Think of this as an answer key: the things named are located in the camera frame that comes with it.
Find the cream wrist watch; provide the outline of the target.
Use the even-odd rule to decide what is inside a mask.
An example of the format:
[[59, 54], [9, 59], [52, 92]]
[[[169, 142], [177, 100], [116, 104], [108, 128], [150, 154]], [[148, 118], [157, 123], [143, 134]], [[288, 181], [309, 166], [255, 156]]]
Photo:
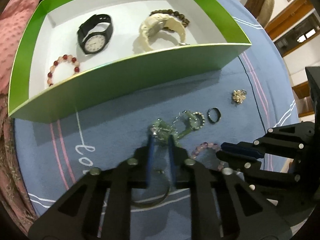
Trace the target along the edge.
[[163, 13], [155, 13], [147, 17], [139, 27], [139, 44], [141, 48], [146, 51], [153, 51], [153, 48], [149, 44], [149, 39], [156, 36], [160, 31], [164, 29], [172, 30], [177, 33], [180, 37], [180, 45], [186, 45], [185, 43], [185, 27], [182, 22]]

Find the black wrist watch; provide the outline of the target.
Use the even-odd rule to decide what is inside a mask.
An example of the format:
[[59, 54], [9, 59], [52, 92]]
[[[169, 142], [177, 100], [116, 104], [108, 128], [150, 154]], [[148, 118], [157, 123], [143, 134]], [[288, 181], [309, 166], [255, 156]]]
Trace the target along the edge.
[[[103, 31], [91, 32], [98, 24], [107, 23]], [[80, 25], [77, 31], [78, 44], [86, 55], [101, 52], [113, 35], [112, 18], [107, 14], [93, 15]]]

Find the silver metal bangle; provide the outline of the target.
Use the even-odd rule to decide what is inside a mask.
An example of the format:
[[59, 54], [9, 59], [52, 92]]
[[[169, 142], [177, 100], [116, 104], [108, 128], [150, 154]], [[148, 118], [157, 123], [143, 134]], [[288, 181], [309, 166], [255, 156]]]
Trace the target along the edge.
[[153, 169], [147, 188], [133, 190], [131, 205], [138, 209], [156, 207], [167, 199], [170, 191], [171, 182], [166, 172]]

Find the blue striped bed sheet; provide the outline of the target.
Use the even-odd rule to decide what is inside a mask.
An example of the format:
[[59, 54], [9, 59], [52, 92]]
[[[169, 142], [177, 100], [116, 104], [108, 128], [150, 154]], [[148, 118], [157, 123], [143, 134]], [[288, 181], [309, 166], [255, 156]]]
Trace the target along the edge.
[[[220, 71], [137, 91], [52, 124], [15, 120], [15, 142], [22, 177], [36, 216], [43, 215], [91, 167], [116, 167], [143, 146], [149, 126], [184, 110], [222, 117], [190, 133], [188, 152], [203, 142], [252, 142], [269, 128], [298, 122], [287, 69], [276, 47], [238, 0], [218, 0], [252, 45]], [[247, 91], [242, 104], [234, 90]]]

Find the gold flower brooch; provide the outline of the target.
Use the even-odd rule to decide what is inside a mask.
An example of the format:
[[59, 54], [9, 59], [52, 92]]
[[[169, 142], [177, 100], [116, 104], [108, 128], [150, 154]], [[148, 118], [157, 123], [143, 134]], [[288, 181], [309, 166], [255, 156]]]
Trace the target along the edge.
[[244, 89], [234, 90], [232, 93], [232, 100], [237, 104], [242, 104], [246, 99], [247, 91]]

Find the pink woven fringed scarf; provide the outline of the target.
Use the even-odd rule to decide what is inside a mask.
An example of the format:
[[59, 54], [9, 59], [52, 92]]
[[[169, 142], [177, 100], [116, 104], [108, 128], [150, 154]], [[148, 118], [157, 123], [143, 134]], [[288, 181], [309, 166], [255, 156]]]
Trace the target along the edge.
[[15, 226], [27, 235], [37, 216], [22, 179], [13, 120], [8, 117], [8, 96], [4, 94], [1, 94], [1, 204]]

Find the green cardboard box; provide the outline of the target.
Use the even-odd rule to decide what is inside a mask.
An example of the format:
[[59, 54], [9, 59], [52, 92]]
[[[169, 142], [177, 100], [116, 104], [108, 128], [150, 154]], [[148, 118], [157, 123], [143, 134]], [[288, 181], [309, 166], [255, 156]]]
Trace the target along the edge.
[[[139, 44], [150, 12], [172, 9], [188, 20], [186, 45], [160, 32], [153, 51]], [[99, 53], [86, 55], [77, 31], [93, 15], [112, 18], [113, 35]], [[218, 70], [251, 46], [217, 0], [43, 0], [16, 52], [8, 115], [50, 123], [104, 101], [161, 83]]]

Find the wooden furniture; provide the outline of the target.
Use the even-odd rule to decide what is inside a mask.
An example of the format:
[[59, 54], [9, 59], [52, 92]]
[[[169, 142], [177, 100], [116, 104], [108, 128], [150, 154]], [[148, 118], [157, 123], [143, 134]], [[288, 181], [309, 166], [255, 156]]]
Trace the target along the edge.
[[310, 0], [293, 0], [265, 28], [284, 60], [297, 104], [298, 116], [314, 114], [305, 60], [312, 59], [311, 46], [319, 38], [319, 15]]

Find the brown wooden chair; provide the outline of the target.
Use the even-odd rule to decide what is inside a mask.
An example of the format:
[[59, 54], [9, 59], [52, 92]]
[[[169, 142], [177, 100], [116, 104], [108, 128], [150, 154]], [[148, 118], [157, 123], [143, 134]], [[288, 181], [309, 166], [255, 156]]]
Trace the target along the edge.
[[258, 23], [265, 28], [274, 10], [274, 0], [247, 0], [245, 8], [254, 16]]

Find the pink dotted pillow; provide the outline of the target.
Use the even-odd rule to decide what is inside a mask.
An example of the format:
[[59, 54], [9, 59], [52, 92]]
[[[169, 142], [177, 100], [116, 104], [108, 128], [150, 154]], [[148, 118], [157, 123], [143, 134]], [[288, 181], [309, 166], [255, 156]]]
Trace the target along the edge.
[[8, 94], [14, 57], [40, 0], [10, 0], [1, 14], [1, 93]]

